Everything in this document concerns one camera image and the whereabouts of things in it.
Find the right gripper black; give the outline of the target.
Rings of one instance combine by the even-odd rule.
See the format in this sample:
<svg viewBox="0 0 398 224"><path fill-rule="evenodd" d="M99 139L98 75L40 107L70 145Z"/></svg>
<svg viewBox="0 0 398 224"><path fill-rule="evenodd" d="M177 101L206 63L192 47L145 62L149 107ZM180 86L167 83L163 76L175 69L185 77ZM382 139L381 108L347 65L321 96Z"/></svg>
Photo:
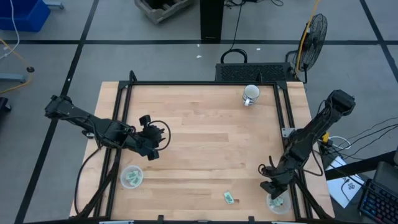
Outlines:
<svg viewBox="0 0 398 224"><path fill-rule="evenodd" d="M261 182L260 187L265 190L271 199L275 199L283 194L287 189L293 177L292 172L285 173L283 175L271 178L269 182Z"/></svg>

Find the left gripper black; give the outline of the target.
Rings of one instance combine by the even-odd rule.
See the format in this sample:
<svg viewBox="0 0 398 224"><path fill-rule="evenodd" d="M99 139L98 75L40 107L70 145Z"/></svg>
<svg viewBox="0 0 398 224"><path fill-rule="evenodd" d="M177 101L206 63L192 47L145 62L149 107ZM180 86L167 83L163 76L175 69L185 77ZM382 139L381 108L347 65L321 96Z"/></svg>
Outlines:
<svg viewBox="0 0 398 224"><path fill-rule="evenodd" d="M164 128L158 128L156 125L151 124L150 116L144 115L139 118L140 125L143 130L136 135L135 152L140 156L147 156L149 161L159 158L158 148L165 138L159 138L164 133Z"/></svg>

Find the clear plastic bowl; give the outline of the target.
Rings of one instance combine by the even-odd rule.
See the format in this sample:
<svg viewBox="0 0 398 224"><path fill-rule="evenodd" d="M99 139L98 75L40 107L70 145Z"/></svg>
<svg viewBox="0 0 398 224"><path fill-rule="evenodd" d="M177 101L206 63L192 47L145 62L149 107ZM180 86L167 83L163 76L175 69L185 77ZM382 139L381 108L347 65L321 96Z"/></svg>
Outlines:
<svg viewBox="0 0 398 224"><path fill-rule="evenodd" d="M281 205L279 207L270 208L269 201L272 200L272 199L271 199L271 196L269 194L267 194L266 203L267 203L269 209L272 212L274 212L274 213L276 213L278 215L284 215L284 214L289 213L289 211L291 209L291 206L292 206L292 202L291 202L291 199L290 199L289 191L286 190L283 194L281 194L279 197L276 197L276 198L284 199L283 205Z"/></svg>
<svg viewBox="0 0 398 224"><path fill-rule="evenodd" d="M131 187L131 185L129 184L129 182L126 180L126 178L125 178L125 176L126 176L126 174L128 173L128 172L131 172L131 171L134 171L134 170L139 170L140 172L141 172L141 176L140 176L140 178L142 179L142 181L143 181L143 179L144 179L144 173L143 173L143 171L141 170L141 168L139 167L139 166L128 166L128 167L126 167L123 171L122 171L122 173L121 173L121 175L120 175L120 180L121 180L121 184L122 184L122 186L123 187L125 187L125 188L127 188L127 189L135 189L135 188L132 188Z"/></svg>

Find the white paper sheet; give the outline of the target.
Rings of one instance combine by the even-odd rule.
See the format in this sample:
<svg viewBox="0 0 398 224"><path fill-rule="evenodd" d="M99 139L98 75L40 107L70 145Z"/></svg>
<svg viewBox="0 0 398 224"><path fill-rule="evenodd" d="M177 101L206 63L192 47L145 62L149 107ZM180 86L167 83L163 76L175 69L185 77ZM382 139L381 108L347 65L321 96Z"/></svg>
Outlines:
<svg viewBox="0 0 398 224"><path fill-rule="evenodd" d="M358 175L327 181L331 198L343 208L346 208L348 205L357 205L359 203L359 199L354 198L361 190L363 184L364 180Z"/></svg>

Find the black stand beam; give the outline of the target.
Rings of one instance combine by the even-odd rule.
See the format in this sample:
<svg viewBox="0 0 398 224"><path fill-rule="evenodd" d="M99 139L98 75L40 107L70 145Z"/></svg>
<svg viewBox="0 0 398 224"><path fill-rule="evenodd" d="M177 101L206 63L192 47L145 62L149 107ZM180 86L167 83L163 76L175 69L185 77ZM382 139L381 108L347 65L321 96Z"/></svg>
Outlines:
<svg viewBox="0 0 398 224"><path fill-rule="evenodd" d="M379 163L385 162L392 166L398 166L398 150L387 152L379 156L371 157L362 161L347 165L334 167L325 171L326 180L339 179L351 175L376 170Z"/></svg>

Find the blue white patterned mug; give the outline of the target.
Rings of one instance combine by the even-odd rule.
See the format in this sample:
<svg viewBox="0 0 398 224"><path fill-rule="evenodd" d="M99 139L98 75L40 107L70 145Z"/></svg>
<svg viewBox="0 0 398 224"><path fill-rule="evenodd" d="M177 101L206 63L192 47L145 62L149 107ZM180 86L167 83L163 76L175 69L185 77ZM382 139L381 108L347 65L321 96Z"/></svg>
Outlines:
<svg viewBox="0 0 398 224"><path fill-rule="evenodd" d="M256 85L247 85L243 90L243 105L251 106L259 98L261 91Z"/></svg>

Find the backlit black keyboard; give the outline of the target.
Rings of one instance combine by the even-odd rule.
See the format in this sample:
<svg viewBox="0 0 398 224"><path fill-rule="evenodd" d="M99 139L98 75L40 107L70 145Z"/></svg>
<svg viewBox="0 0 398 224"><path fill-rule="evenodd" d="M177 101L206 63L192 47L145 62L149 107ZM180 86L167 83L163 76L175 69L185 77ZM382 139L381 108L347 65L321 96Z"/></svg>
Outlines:
<svg viewBox="0 0 398 224"><path fill-rule="evenodd" d="M378 224L398 224L398 193L369 179L358 210Z"/></svg>

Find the black perforated computer case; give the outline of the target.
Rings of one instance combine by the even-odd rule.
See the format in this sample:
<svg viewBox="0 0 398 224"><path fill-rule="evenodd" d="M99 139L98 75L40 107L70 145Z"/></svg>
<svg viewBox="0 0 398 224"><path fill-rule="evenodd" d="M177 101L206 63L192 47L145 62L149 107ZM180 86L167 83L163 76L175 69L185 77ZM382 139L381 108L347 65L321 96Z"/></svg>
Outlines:
<svg viewBox="0 0 398 224"><path fill-rule="evenodd" d="M221 82L296 81L290 63L218 63L215 80Z"/></svg>

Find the dark grey flat device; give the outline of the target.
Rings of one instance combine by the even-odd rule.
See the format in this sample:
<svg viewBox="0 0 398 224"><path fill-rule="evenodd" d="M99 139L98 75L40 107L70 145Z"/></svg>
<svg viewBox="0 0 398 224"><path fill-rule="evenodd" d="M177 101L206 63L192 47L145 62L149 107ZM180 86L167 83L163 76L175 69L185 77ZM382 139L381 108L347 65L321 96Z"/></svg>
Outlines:
<svg viewBox="0 0 398 224"><path fill-rule="evenodd" d="M386 162L379 162L373 181L390 190L398 191L398 169Z"/></svg>

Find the grey moulded crate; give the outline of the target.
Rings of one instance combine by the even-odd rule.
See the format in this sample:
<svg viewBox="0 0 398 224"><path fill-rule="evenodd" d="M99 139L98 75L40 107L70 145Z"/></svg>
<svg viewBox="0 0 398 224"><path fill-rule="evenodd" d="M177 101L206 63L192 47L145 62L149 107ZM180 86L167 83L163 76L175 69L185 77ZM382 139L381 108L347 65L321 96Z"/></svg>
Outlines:
<svg viewBox="0 0 398 224"><path fill-rule="evenodd" d="M195 0L134 0L134 3L154 24L159 24L190 7Z"/></svg>

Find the black upright column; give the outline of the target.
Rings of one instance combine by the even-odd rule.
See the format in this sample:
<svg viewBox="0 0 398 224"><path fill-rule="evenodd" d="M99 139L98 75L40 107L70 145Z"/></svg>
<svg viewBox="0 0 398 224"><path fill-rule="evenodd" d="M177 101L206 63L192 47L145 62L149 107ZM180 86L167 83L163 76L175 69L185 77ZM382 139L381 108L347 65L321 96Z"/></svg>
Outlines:
<svg viewBox="0 0 398 224"><path fill-rule="evenodd" d="M224 0L200 0L202 40L221 40Z"/></svg>

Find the black floor fan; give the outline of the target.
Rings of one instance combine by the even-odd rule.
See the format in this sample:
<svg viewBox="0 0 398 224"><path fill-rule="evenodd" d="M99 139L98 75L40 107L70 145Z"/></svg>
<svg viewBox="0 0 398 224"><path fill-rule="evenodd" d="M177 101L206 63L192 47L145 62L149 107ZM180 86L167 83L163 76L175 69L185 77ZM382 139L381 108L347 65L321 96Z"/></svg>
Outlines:
<svg viewBox="0 0 398 224"><path fill-rule="evenodd" d="M314 15L310 21L308 30L303 31L300 39L303 41L300 59L297 58L300 47L298 47L297 50L287 52L285 55L285 62L288 62L289 56L293 55L292 63L294 64L294 67L290 67L290 72L297 79L299 78L295 69L299 72L303 72L305 78L303 81L304 84L308 82L307 72L317 61L325 43L327 27L328 21L323 14Z"/></svg>

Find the black object at floor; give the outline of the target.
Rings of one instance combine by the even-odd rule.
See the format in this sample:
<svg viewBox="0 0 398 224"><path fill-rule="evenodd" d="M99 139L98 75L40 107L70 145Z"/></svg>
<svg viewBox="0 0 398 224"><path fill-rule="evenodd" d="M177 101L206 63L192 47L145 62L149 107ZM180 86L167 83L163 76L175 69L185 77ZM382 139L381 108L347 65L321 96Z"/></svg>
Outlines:
<svg viewBox="0 0 398 224"><path fill-rule="evenodd" d="M5 97L0 97L0 112L10 112L12 110L9 100Z"/></svg>

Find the grey metal cart leg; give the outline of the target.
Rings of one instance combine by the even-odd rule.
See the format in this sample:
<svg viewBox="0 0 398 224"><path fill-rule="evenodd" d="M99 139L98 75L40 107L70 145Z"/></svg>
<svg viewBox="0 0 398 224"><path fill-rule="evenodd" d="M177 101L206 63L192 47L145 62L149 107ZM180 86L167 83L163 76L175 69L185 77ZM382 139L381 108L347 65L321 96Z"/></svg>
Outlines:
<svg viewBox="0 0 398 224"><path fill-rule="evenodd" d="M0 82L19 82L25 83L27 81L25 75L15 73L0 73Z"/></svg>
<svg viewBox="0 0 398 224"><path fill-rule="evenodd" d="M64 10L64 5L60 1L51 1L51 0L43 0L45 5L49 8L54 8L54 9L59 9L59 10Z"/></svg>

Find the blue plastic bin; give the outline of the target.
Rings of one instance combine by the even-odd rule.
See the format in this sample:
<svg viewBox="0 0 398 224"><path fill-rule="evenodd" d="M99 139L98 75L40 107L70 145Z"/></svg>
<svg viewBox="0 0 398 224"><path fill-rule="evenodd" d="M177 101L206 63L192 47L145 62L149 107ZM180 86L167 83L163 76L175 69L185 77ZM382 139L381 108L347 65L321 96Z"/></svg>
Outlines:
<svg viewBox="0 0 398 224"><path fill-rule="evenodd" d="M0 0L0 30L39 32L50 15L50 9L43 0Z"/></svg>

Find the black aluminium table frame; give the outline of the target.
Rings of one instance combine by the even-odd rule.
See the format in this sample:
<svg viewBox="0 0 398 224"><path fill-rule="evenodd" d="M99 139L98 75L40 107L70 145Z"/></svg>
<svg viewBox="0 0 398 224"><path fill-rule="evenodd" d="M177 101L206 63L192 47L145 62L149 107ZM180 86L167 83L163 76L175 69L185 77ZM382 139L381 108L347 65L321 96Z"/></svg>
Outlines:
<svg viewBox="0 0 398 224"><path fill-rule="evenodd" d="M314 217L299 189L289 190L289 213L278 215L260 188L259 164L282 155L281 127L301 128L311 119L304 87L262 85L255 105L242 102L244 85L216 82L137 82L132 87L128 123L149 114L168 124L169 147L149 161L123 150L119 169L139 166L143 183L127 189L116 179L94 216L115 220L293 221ZM227 204L223 193L234 198Z"/></svg>

